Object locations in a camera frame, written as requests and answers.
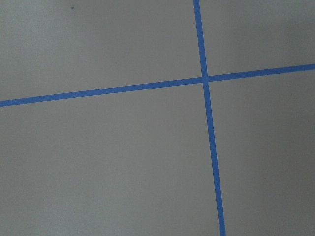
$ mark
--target gray floor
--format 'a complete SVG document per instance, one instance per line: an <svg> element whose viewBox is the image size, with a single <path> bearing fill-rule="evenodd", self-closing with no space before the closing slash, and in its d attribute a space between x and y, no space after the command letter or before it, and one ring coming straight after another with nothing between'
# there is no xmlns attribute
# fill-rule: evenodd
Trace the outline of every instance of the gray floor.
<svg viewBox="0 0 315 236"><path fill-rule="evenodd" d="M201 0L209 75L315 63L314 1ZM192 0L2 0L0 100L200 77ZM315 72L211 82L226 235L315 235ZM219 235L201 84L0 108L0 235Z"/></svg>

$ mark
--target blue tape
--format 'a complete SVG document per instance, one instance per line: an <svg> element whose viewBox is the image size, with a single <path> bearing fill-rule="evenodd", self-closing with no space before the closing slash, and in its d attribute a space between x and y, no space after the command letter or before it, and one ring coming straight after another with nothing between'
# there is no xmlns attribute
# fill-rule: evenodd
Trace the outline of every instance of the blue tape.
<svg viewBox="0 0 315 236"><path fill-rule="evenodd" d="M315 64L297 65L297 66L264 69L264 70L254 70L254 71L246 71L246 72L223 74L223 75L212 75L208 77L208 81L214 82L214 81L222 81L222 80L242 79L242 78L247 78L247 77L276 75L276 74L299 72L299 71L306 71L306 70L315 70Z"/></svg>
<svg viewBox="0 0 315 236"><path fill-rule="evenodd" d="M171 80L171 81L163 81L163 82L140 84L140 85L129 85L129 86L122 86L122 87L115 87L115 88L102 88L102 89L95 89L95 90L88 90L88 91L67 92L67 93L59 93L59 94L52 94L52 95L45 95L45 96L0 101L0 107L15 106L15 105L22 105L22 104L36 103L36 102L55 101L55 100L70 99L70 98L76 98L76 97L88 97L88 96L104 95L104 94L111 94L111 93L138 91L138 90L145 90L145 89L157 89L157 88L180 86L180 85L192 85L192 84L199 84L201 82L202 82L201 78L197 77L197 78L190 78L190 79Z"/></svg>
<svg viewBox="0 0 315 236"><path fill-rule="evenodd" d="M214 125L213 125L213 117L212 117L210 89L209 89L209 84L208 84L209 77L208 77L208 70L207 70L206 52L205 52L205 45L204 45L204 38L203 38L199 0L194 0L193 6L194 6L194 10L195 10L195 20L196 20L196 27L197 27L200 66L201 66L203 93L204 93L205 107L206 107L206 116L207 116L207 126L208 126L208 135L209 135L213 180L214 180L215 193L216 193L217 212L218 212L218 220L219 220L219 231L220 231L220 236L225 236L225 223L224 223L223 203L222 203L222 195L221 195L219 166L218 166L218 157L217 157L217 148L216 148Z"/></svg>

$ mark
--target horizontal blue line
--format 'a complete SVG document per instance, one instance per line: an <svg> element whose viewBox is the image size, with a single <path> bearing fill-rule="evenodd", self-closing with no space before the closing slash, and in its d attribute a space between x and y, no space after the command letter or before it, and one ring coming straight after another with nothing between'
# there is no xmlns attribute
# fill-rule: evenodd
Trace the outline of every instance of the horizontal blue line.
<svg viewBox="0 0 315 236"><path fill-rule="evenodd" d="M211 76L208 76L208 81L214 82L214 81L222 81L222 80L242 79L242 78L248 78L248 77L276 75L276 74L306 71L306 70L315 70L315 64L297 65L297 66L264 69L264 70L253 70L253 71L238 72L238 73L223 74L223 75L211 75Z"/></svg>
<svg viewBox="0 0 315 236"><path fill-rule="evenodd" d="M22 105L22 104L36 103L36 102L63 100L63 99L70 99L70 98L76 98L76 97L88 97L88 96L104 95L104 94L111 94L111 93L129 92L129 91L137 91L137 90L145 90L145 89L157 89L157 88L180 86L180 85L191 85L191 84L199 84L201 82L202 82L201 78L197 77L197 78L171 80L171 81L163 81L163 82L140 84L140 85L121 86L121 87L115 87L115 88L102 88L102 89L87 90L87 91L67 92L67 93L59 93L59 94L52 94L52 95L45 95L45 96L27 97L27 98L0 101L0 107L15 106L15 105Z"/></svg>

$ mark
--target vertical blue line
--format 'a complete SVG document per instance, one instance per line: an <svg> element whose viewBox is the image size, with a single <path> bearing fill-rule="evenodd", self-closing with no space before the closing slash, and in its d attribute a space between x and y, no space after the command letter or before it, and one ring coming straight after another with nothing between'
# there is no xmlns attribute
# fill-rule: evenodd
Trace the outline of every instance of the vertical blue line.
<svg viewBox="0 0 315 236"><path fill-rule="evenodd" d="M196 20L196 27L197 27L200 66L201 66L203 93L204 93L204 98L205 98L206 116L207 116L207 124L208 124L208 135L209 135L213 179L214 179L215 193L216 193L219 231L220 231L220 236L225 236L226 234L225 234L220 176L219 176L219 166L218 166L217 148L216 148L216 140L215 140L215 131L214 131L214 125L213 125L212 108L211 108L210 89L209 89L209 84L208 84L208 70L207 70L206 52L205 52L205 44L204 44L204 38L203 38L199 0L194 0L193 6L195 10L195 20Z"/></svg>

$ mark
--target blue line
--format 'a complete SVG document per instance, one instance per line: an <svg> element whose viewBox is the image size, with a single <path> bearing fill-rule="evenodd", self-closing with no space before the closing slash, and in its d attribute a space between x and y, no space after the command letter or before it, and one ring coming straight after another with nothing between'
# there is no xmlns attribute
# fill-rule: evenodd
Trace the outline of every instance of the blue line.
<svg viewBox="0 0 315 236"><path fill-rule="evenodd" d="M104 94L119 93L119 92L129 92L129 91L137 91L137 90L145 90L145 89L157 89L157 88L180 86L180 85L192 85L192 84L199 84L201 82L202 82L201 78L197 77L197 78L190 78L190 79L171 80L171 81L163 81L163 82L140 84L140 85L129 85L129 86L122 86L122 87L115 87L115 88L102 88L102 89L79 91L79 92L67 92L67 93L59 93L59 94L52 94L52 95L45 95L45 96L0 101L0 107L15 106L15 105L22 105L22 104L36 103L36 102L55 101L55 100L70 99L70 98L76 98L76 97L88 97L88 96L104 95Z"/></svg>
<svg viewBox="0 0 315 236"><path fill-rule="evenodd" d="M208 84L209 77L208 77L208 70L207 70L206 52L205 52L205 45L204 45L204 38L203 38L203 31L202 31L202 20L201 20L199 0L194 0L193 6L195 10L195 20L196 20L196 27L197 27L200 66L201 66L201 74L202 74L203 93L204 93L204 98L205 98L205 108L206 108L206 116L207 116L207 126L208 126L208 135L209 135L213 180L214 180L215 193L216 193L219 231L220 231L220 236L225 236L226 234L225 234L225 223L224 223L223 203L222 203L222 195L221 195L220 176L219 176L219 166L218 166L213 117L212 117L210 89L209 89L209 84Z"/></svg>
<svg viewBox="0 0 315 236"><path fill-rule="evenodd" d="M254 71L246 71L246 72L223 74L223 75L212 75L208 77L208 81L214 82L214 81L222 81L222 80L242 79L242 78L247 78L247 77L276 75L276 74L291 73L291 72L306 71L306 70L315 70L315 64L297 65L297 66L264 69L264 70L254 70Z"/></svg>

